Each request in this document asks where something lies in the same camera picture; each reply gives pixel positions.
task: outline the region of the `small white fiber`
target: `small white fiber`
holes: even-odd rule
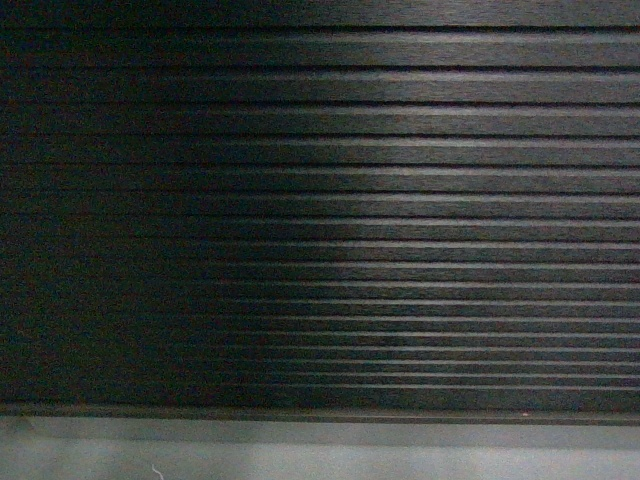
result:
[[[153,470],[155,473],[160,475],[160,480],[164,480],[164,475],[162,475],[162,473],[160,473],[158,470],[156,470],[156,467],[153,464],[151,465],[151,470]]]

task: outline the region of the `gray floor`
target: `gray floor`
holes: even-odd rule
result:
[[[640,428],[0,418],[0,479],[634,479]]]

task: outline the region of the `black plastic panel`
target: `black plastic panel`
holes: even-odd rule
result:
[[[637,423],[640,4],[148,5],[0,21],[1,411]]]

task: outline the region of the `textured surface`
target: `textured surface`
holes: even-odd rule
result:
[[[10,10],[0,400],[636,412],[640,7],[401,3]]]
[[[0,418],[3,480],[635,480],[640,430]]]

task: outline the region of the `ribbed surface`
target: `ribbed surface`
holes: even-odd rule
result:
[[[638,4],[281,3],[9,12],[0,401],[637,412]]]

